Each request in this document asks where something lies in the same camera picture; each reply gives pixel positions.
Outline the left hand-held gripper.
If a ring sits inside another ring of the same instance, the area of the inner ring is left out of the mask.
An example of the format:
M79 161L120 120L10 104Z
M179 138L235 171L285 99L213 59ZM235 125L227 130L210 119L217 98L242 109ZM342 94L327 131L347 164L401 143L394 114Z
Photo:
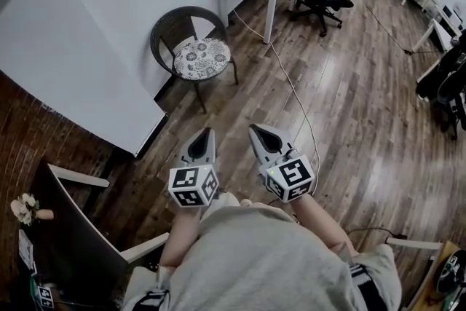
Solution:
M170 170L168 191L179 207L209 206L219 187L215 161L215 131L205 127L181 147L177 167Z

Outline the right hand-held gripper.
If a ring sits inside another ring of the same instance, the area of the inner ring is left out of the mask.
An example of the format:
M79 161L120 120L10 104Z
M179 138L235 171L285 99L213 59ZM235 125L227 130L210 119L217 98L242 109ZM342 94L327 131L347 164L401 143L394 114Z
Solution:
M266 162L259 167L259 175L268 192L281 202L291 202L311 192L315 174L307 156L291 149L287 132L270 125L252 124L248 135L256 158ZM269 161L269 154L283 153Z

